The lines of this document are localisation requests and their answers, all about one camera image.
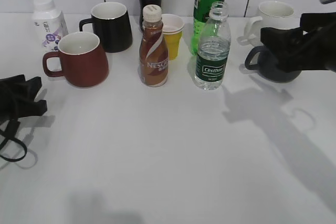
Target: bottle cap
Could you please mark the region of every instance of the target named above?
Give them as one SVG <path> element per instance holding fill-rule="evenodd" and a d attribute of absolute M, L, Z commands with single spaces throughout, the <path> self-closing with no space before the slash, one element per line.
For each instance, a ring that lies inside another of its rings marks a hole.
<path fill-rule="evenodd" d="M 54 0 L 34 0 L 34 9 L 41 12 L 55 9 Z"/>
<path fill-rule="evenodd" d="M 159 22 L 162 18 L 161 7 L 158 5 L 146 5 L 143 8 L 143 19 L 147 22 Z"/>

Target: white bottle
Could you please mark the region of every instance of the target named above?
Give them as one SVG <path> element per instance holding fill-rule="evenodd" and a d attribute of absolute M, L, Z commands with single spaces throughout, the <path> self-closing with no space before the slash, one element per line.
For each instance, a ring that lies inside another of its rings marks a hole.
<path fill-rule="evenodd" d="M 68 29 L 63 12 L 56 10 L 54 0 L 34 0 L 33 21 L 44 51 L 57 51 L 59 41 L 68 35 Z"/>

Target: black mug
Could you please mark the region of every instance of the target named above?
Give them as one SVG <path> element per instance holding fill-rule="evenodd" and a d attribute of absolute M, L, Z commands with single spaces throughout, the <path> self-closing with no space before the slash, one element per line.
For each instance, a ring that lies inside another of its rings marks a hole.
<path fill-rule="evenodd" d="M 98 35 L 105 52 L 121 52 L 133 43 L 130 18 L 126 6 L 117 2 L 104 2 L 91 10 L 91 18 L 79 22 L 83 25 L 92 23 L 93 32 Z"/>
<path fill-rule="evenodd" d="M 251 65 L 253 58 L 259 53 L 256 64 Z M 301 74 L 301 71 L 286 73 L 278 68 L 278 59 L 265 46 L 255 47 L 248 54 L 245 60 L 245 68 L 258 70 L 266 79 L 279 83 L 286 83 L 294 80 Z"/>

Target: yellow cup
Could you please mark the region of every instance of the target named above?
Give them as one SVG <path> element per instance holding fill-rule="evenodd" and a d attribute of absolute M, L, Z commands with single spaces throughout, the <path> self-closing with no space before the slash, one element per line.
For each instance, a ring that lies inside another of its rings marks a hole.
<path fill-rule="evenodd" d="M 165 34 L 164 39 L 166 40 L 168 52 L 169 52 L 169 60 L 174 60 L 178 53 L 178 48 L 180 47 L 180 40 L 182 37 L 182 31 L 178 34 Z"/>
<path fill-rule="evenodd" d="M 162 22 L 163 35 L 169 51 L 169 60 L 174 60 L 179 54 L 178 48 L 180 47 L 184 22 L 181 17 L 174 14 L 163 14 Z"/>

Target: bottle label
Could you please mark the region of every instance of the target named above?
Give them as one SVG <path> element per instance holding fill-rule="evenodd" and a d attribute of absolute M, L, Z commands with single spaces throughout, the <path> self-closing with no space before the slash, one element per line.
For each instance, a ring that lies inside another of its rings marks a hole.
<path fill-rule="evenodd" d="M 227 58 L 224 60 L 206 60 L 197 55 L 196 76 L 203 81 L 216 82 L 222 80 Z"/>
<path fill-rule="evenodd" d="M 207 22 L 209 19 L 209 12 L 214 2 L 224 0 L 195 0 L 194 4 L 194 18 L 200 22 Z"/>
<path fill-rule="evenodd" d="M 34 25 L 45 52 L 58 51 L 59 41 L 68 35 L 63 13 L 54 19 L 34 20 Z"/>
<path fill-rule="evenodd" d="M 140 47 L 142 81 L 152 87 L 165 83 L 168 75 L 169 56 L 166 42 L 159 29 L 146 29 Z"/>

